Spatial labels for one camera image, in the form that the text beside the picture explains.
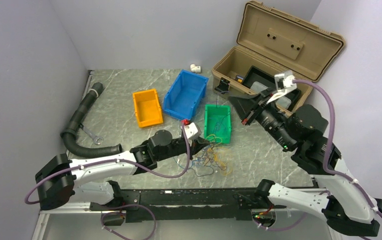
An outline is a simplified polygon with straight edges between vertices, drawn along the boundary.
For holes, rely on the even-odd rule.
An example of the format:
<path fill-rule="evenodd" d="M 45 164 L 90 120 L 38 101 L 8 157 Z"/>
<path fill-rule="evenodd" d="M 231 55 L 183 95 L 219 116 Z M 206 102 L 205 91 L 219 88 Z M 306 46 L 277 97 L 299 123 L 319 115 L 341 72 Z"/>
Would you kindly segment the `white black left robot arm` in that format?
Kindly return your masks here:
<path fill-rule="evenodd" d="M 209 145 L 209 141 L 197 133 L 183 131 L 173 138 L 166 130 L 157 131 L 152 137 L 128 151 L 89 158 L 69 159 L 63 153 L 53 157 L 35 175 L 38 201 L 42 210 L 54 210 L 69 202 L 94 202 L 116 210 L 121 206 L 122 195 L 116 182 L 99 183 L 98 180 L 114 176 L 135 176 L 151 173 L 158 177 L 174 179 L 176 175 L 156 172 L 159 161 L 186 154 L 186 164 Z"/>

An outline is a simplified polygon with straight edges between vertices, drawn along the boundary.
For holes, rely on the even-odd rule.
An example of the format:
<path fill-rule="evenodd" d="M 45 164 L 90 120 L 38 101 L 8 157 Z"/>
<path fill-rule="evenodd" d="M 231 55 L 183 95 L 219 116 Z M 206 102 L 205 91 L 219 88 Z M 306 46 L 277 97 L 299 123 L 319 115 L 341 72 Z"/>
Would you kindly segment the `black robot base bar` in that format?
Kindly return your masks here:
<path fill-rule="evenodd" d="M 238 188 L 171 188 L 171 189 L 116 189 L 117 199 L 101 205 L 92 201 L 91 211 L 119 211 L 123 207 L 127 223 L 140 223 L 152 219 L 141 208 L 152 211 L 156 220 L 212 220 L 235 219 L 250 221 L 253 216 L 275 218 L 273 206 L 254 195 L 254 187 Z"/>

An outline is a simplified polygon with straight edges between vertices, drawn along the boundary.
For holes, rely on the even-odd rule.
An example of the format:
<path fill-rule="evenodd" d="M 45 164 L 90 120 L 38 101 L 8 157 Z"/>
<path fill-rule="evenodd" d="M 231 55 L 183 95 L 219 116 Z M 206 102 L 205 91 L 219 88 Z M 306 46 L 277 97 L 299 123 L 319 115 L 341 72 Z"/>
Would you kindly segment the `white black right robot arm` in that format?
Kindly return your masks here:
<path fill-rule="evenodd" d="M 366 198 L 359 191 L 337 147 L 332 146 L 324 159 L 327 120 L 309 104 L 287 117 L 269 102 L 270 97 L 270 91 L 265 90 L 256 95 L 229 96 L 228 100 L 244 125 L 259 122 L 328 194 L 309 194 L 263 179 L 254 192 L 256 207 L 289 206 L 325 221 L 341 234 L 376 237 L 380 224 L 374 216 L 382 213 L 382 199 Z"/>

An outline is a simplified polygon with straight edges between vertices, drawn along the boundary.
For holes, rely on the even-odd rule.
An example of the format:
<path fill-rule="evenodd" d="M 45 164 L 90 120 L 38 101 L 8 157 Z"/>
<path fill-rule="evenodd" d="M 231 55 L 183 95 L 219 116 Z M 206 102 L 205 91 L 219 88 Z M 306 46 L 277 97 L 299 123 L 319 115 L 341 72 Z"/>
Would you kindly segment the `white pipe elbow fitting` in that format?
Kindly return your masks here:
<path fill-rule="evenodd" d="M 196 64 L 191 64 L 190 65 L 190 71 L 193 72 L 193 73 L 201 73 L 202 70 L 201 70 L 201 66 L 199 65 L 196 65 Z"/>

